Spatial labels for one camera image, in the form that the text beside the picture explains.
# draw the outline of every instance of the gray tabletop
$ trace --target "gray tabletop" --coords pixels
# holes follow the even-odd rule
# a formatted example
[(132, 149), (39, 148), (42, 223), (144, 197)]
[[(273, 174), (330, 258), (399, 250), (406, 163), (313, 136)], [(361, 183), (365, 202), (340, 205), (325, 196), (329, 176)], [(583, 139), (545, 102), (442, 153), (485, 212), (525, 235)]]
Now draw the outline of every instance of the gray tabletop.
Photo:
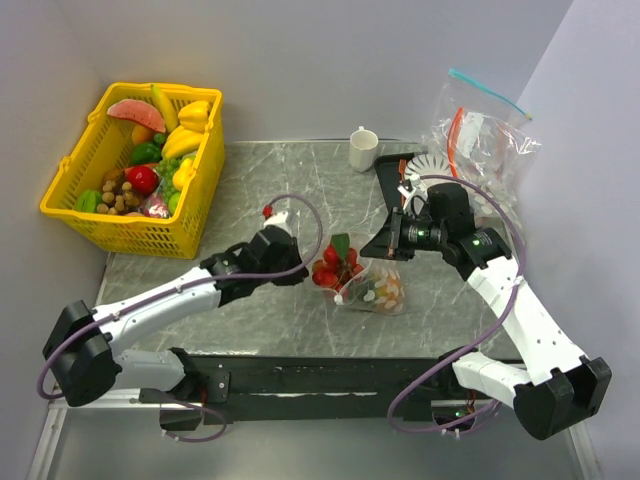
[[(354, 172), (346, 142), (238, 143), (226, 163), (193, 261), (111, 255), (98, 303), (122, 300), (172, 280), (203, 258), (250, 240), (262, 208), (275, 195), (296, 192), (319, 209), (328, 233), (375, 233), (386, 208), (375, 172)], [(415, 151), (389, 142), (380, 154)], [(308, 251), (315, 223), (304, 205), (299, 243)], [(308, 284), (265, 285), (246, 299), (188, 317), (139, 342), (138, 348), (182, 347), (196, 354), (282, 356), (438, 357), (465, 345), (495, 321), (481, 298), (438, 254), (418, 254), (399, 265), (406, 310), (386, 316), (328, 305)], [(481, 348), (502, 359), (519, 358), (504, 331)]]

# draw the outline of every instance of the cable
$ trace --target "cable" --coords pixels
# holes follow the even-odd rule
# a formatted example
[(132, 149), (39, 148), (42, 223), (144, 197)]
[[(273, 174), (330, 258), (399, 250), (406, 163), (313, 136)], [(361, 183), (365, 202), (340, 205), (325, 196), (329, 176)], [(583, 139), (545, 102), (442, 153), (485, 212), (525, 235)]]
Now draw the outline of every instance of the cable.
[[(62, 353), (76, 340), (78, 340), (80, 337), (82, 337), (83, 335), (85, 335), (87, 332), (90, 332), (91, 330), (95, 329), (95, 328), (99, 328), (100, 326), (109, 323), (109, 322), (113, 322), (116, 321), (120, 318), (120, 316), (122, 315), (126, 315), (128, 313), (134, 312), (142, 307), (145, 307), (147, 305), (149, 305), (150, 303), (156, 302), (158, 300), (161, 300), (165, 297), (168, 297), (169, 295), (173, 295), (175, 293), (180, 293), (185, 289), (188, 288), (192, 288), (198, 285), (202, 285), (202, 284), (207, 284), (207, 283), (212, 283), (212, 282), (217, 282), (219, 280), (258, 280), (258, 279), (263, 279), (263, 280), (274, 280), (276, 278), (281, 278), (281, 277), (287, 277), (289, 275), (292, 275), (294, 273), (296, 273), (298, 270), (302, 270), (303, 268), (305, 268), (309, 263), (311, 263), (313, 261), (313, 259), (318, 255), (318, 253), (320, 252), (320, 248), (322, 246), (322, 237), (323, 237), (323, 229), (322, 229), (322, 220), (320, 218), (320, 213), (318, 213), (318, 210), (316, 209), (316, 207), (313, 206), (313, 204), (311, 202), (309, 202), (309, 200), (307, 200), (305, 197), (303, 197), (302, 195), (298, 195), (296, 193), (284, 193), (282, 195), (278, 195), (277, 197), (273, 198), (267, 205), (271, 206), (273, 205), (275, 202), (285, 199), (285, 198), (292, 198), (294, 200), (298, 200), (302, 203), (304, 203), (309, 210), (311, 211), (311, 213), (313, 214), (313, 217), (316, 221), (316, 223), (318, 224), (318, 238), (316, 240), (316, 244), (314, 245), (314, 247), (311, 250), (311, 253), (309, 253), (309, 255), (307, 255), (305, 258), (302, 259), (302, 262), (300, 263), (300, 265), (296, 265), (293, 268), (290, 268), (289, 270), (285, 270), (283, 272), (277, 272), (277, 273), (234, 273), (234, 274), (230, 274), (230, 275), (214, 275), (211, 277), (207, 277), (207, 278), (199, 278), (196, 280), (191, 280), (189, 282), (184, 282), (181, 285), (175, 285), (172, 286), (170, 288), (167, 288), (165, 290), (162, 290), (158, 293), (156, 293), (155, 295), (152, 295), (150, 297), (147, 297), (143, 300), (140, 300), (138, 302), (132, 303), (131, 305), (127, 305), (126, 307), (123, 307), (120, 312), (118, 312), (118, 316), (116, 317), (114, 314), (109, 314), (107, 315), (105, 318), (101, 318), (100, 320), (96, 320), (88, 325), (85, 325), (84, 327), (82, 327), (81, 329), (79, 329), (77, 332), (74, 332), (72, 335), (69, 336), (69, 338), (67, 338), (64, 342), (62, 342), (58, 348), (56, 348), (51, 355), (49, 355), (49, 358), (46, 359), (44, 366), (42, 367), (42, 371), (40, 372), (40, 374), (38, 375), (38, 380), (37, 380), (37, 384), (36, 384), (36, 391), (38, 392), (38, 395), (40, 395), (40, 397), (44, 398), (45, 400), (56, 400), (58, 398), (62, 398), (64, 396), (63, 393), (48, 393), (44, 391), (44, 380), (45, 377), (47, 376), (47, 373), (49, 372), (49, 370), (51, 370), (51, 367), (53, 366), (53, 364), (56, 362), (56, 360), (58, 360), (58, 358), (60, 357), (60, 355), (62, 355)], [(162, 392), (160, 390), (158, 390), (158, 392), (160, 392), (161, 395), (163, 395), (165, 398), (169, 399), (172, 403), (177, 403), (179, 405), (185, 406), (187, 408), (191, 408), (193, 410), (198, 410), (200, 412), (205, 412), (205, 413), (210, 413), (214, 416), (216, 416), (217, 418), (219, 418), (220, 420), (222, 420), (222, 427), (220, 428), (220, 430), (215, 433), (214, 435), (211, 435), (209, 437), (204, 437), (204, 438), (186, 438), (186, 437), (179, 437), (173, 433), (167, 433), (168, 436), (170, 436), (171, 438), (175, 438), (181, 442), (187, 442), (187, 443), (200, 443), (200, 442), (206, 442), (209, 440), (213, 440), (215, 438), (220, 437), (224, 431), (227, 428), (227, 421), (224, 418), (224, 416), (220, 413), (217, 412), (213, 409), (207, 408), (207, 407), (200, 407), (198, 405), (193, 405), (191, 403), (188, 402), (183, 402), (181, 400), (177, 400), (174, 399), (173, 397), (171, 397), (170, 395), (166, 394), (165, 392)]]
[[(496, 210), (496, 212), (498, 212), (498, 214), (500, 215), (500, 217), (502, 218), (504, 223), (507, 225), (507, 228), (511, 232), (511, 235), (513, 236), (513, 241), (514, 241), (515, 246), (516, 246), (516, 251), (517, 251), (518, 255), (520, 256), (520, 261), (518, 263), (518, 271), (516, 273), (516, 277), (522, 276), (522, 273), (524, 272), (524, 268), (525, 268), (525, 265), (526, 265), (526, 262), (527, 262), (527, 256), (526, 256), (526, 252), (525, 252), (525, 248), (524, 248), (524, 241), (522, 240), (522, 237), (520, 236), (520, 233), (518, 232), (516, 226), (511, 221), (511, 219), (508, 217), (508, 215), (504, 212), (504, 210), (500, 207), (498, 202), (496, 202), (493, 198), (491, 198), (489, 195), (487, 195), (480, 187), (474, 185), (471, 182), (463, 180), (461, 178), (454, 178), (454, 177), (450, 177), (448, 175), (435, 175), (434, 174), (434, 175), (421, 175), (420, 179), (421, 180), (439, 179), (439, 180), (447, 180), (447, 181), (457, 182), (457, 183), (459, 183), (461, 185), (464, 185), (465, 187), (470, 188), (471, 190), (475, 191), (479, 195), (482, 195), (485, 198), (485, 200), (487, 200), (487, 202), (489, 202), (491, 204), (491, 206)], [(406, 399), (407, 396), (409, 396), (416, 388), (418, 388), (420, 385), (422, 385), (422, 383), (424, 383), (430, 377), (432, 377), (433, 375), (438, 373), (444, 367), (452, 364), (453, 362), (458, 360), (463, 355), (466, 355), (467, 353), (469, 353), (472, 349), (474, 349), (475, 347), (480, 345), (482, 342), (487, 340), (489, 337), (491, 337), (502, 326), (502, 324), (507, 319), (507, 316), (509, 315), (509, 313), (513, 309), (513, 306), (514, 306), (514, 304), (516, 302), (516, 296), (518, 295), (518, 288), (519, 288), (519, 285), (515, 284), (513, 286), (513, 288), (511, 289), (511, 294), (509, 295), (509, 300), (507, 301), (507, 305), (505, 306), (505, 309), (502, 312), (502, 314), (498, 317), (498, 320), (496, 321), (496, 323), (494, 323), (488, 330), (486, 330), (482, 335), (480, 335), (478, 338), (473, 340), (466, 347), (462, 347), (460, 350), (452, 353), (447, 358), (441, 360), (440, 362), (435, 364), (432, 368), (430, 368), (429, 370), (424, 372), (417, 379), (415, 379), (413, 382), (411, 382), (409, 384), (409, 386), (407, 386), (404, 390), (402, 390), (402, 392), (400, 392), (396, 398), (393, 399), (393, 401), (391, 402), (391, 405), (389, 405), (389, 409), (387, 410), (387, 421), (389, 422), (389, 424), (394, 429), (396, 429), (396, 430), (398, 430), (400, 432), (403, 432), (403, 433), (440, 432), (442, 430), (446, 430), (446, 429), (448, 429), (450, 427), (454, 427), (454, 426), (456, 426), (456, 425), (458, 425), (460, 423), (463, 423), (463, 422), (465, 422), (467, 420), (470, 420), (471, 418), (474, 418), (474, 417), (480, 415), (481, 413), (484, 413), (487, 410), (489, 410), (489, 408), (490, 408), (489, 406), (495, 406), (497, 403), (499, 403), (496, 400), (494, 400), (494, 401), (490, 402), (487, 406), (481, 408), (480, 410), (476, 410), (474, 413), (472, 413), (470, 415), (466, 415), (464, 417), (461, 417), (461, 418), (459, 418), (459, 419), (457, 419), (457, 420), (455, 420), (453, 422), (445, 423), (444, 425), (436, 425), (436, 426), (433, 426), (433, 427), (409, 428), (409, 427), (406, 427), (406, 426), (400, 424), (399, 422), (397, 422), (393, 418), (393, 416), (395, 414), (395, 410), (396, 410), (396, 408), (398, 408), (398, 405), (400, 405), (400, 403), (404, 399)], [(481, 425), (478, 425), (478, 427), (473, 426), (473, 427), (471, 427), (469, 430), (467, 430), (464, 433), (465, 434), (469, 434), (469, 433), (475, 431)]]

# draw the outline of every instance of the red object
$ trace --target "red object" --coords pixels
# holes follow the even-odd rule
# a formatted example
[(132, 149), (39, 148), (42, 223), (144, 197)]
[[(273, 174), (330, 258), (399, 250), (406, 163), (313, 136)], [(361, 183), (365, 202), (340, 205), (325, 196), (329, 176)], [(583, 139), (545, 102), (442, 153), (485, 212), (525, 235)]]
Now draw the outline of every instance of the red object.
[(455, 155), (456, 145), (458, 144), (458, 136), (460, 135), (460, 122), (462, 121), (462, 114), (464, 108), (460, 107), (456, 112), (456, 116), (453, 117), (451, 127), (449, 128), (449, 134), (447, 135), (447, 156), (449, 157), (449, 167), (451, 168), (451, 175), (458, 178), (458, 170), (456, 169)]
[(349, 252), (347, 253), (347, 263), (351, 267), (355, 267), (356, 264), (358, 263), (358, 252), (356, 251), (355, 248), (349, 249)]
[(156, 175), (156, 172), (144, 165), (133, 167), (129, 170), (127, 173), (127, 181), (131, 182), (131, 186), (134, 190), (145, 197), (151, 195), (153, 191), (158, 188), (158, 175)]
[(334, 288), (338, 284), (338, 276), (328, 270), (324, 270), (321, 287)]
[(311, 280), (313, 280), (313, 283), (319, 287), (333, 288), (338, 283), (338, 277), (336, 274), (323, 268), (317, 270), (311, 276)]
[(107, 115), (123, 120), (131, 120), (154, 132), (164, 133), (167, 131), (164, 125), (164, 118), (162, 118), (162, 114), (158, 109), (142, 100), (132, 100), (130, 98), (121, 100), (109, 107)]
[(324, 260), (322, 261), (323, 267), (325, 270), (331, 273), (338, 273), (338, 264), (337, 263), (327, 263)]
[(325, 249), (322, 258), (324, 258), (324, 261), (329, 265), (338, 265), (340, 263), (340, 256), (333, 245), (329, 245)]
[(320, 260), (316, 260), (315, 262), (313, 262), (313, 265), (311, 265), (311, 271), (313, 273), (316, 273), (318, 270), (324, 268), (324, 260), (320, 259)]
[(264, 218), (270, 218), (271, 215), (273, 215), (273, 207), (271, 205), (266, 205), (262, 209), (262, 215), (264, 215)]

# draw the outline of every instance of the white mug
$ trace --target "white mug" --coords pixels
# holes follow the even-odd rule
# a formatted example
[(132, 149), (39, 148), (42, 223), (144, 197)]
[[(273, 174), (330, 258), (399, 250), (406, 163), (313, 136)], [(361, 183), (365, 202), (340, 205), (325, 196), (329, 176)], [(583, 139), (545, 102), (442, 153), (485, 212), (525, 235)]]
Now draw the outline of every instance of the white mug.
[(378, 148), (378, 136), (364, 127), (358, 128), (349, 139), (349, 163), (356, 172), (371, 168)]

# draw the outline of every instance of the yellow basket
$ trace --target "yellow basket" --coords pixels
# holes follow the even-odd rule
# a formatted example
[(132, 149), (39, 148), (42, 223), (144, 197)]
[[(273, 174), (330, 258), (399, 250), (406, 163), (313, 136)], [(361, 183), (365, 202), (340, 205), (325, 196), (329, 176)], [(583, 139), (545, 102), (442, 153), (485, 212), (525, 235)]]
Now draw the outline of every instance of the yellow basket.
[(132, 98), (153, 104), (150, 83), (114, 83), (96, 109), (89, 114), (86, 130), (70, 156), (60, 162), (40, 211), (59, 218), (99, 247), (111, 252), (194, 258), (202, 229), (224, 164), (224, 139), (220, 110), (222, 93), (157, 83), (171, 99), (176, 111), (185, 105), (206, 100), (213, 105), (204, 139), (196, 155), (195, 175), (185, 184), (175, 214), (168, 219), (83, 213), (73, 210), (78, 195), (87, 189), (99, 190), (102, 177), (114, 168), (129, 166), (134, 124), (107, 116), (114, 103)]

